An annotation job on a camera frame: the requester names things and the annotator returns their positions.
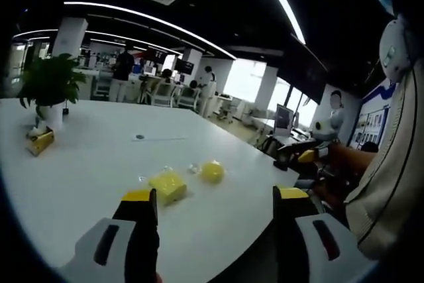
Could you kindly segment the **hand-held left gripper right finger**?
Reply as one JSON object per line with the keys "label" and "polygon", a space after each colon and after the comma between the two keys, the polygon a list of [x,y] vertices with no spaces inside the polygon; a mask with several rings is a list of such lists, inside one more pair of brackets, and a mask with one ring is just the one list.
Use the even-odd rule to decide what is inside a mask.
{"label": "hand-held left gripper right finger", "polygon": [[306,192],[274,186],[272,197],[278,282],[360,282],[377,264]]}

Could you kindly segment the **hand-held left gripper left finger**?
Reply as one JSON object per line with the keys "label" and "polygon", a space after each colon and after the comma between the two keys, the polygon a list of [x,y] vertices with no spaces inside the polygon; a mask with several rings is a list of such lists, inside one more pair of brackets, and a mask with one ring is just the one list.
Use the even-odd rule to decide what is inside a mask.
{"label": "hand-held left gripper left finger", "polygon": [[128,192],[111,218],[82,235],[58,272],[65,282],[159,282],[157,228],[156,190]]}

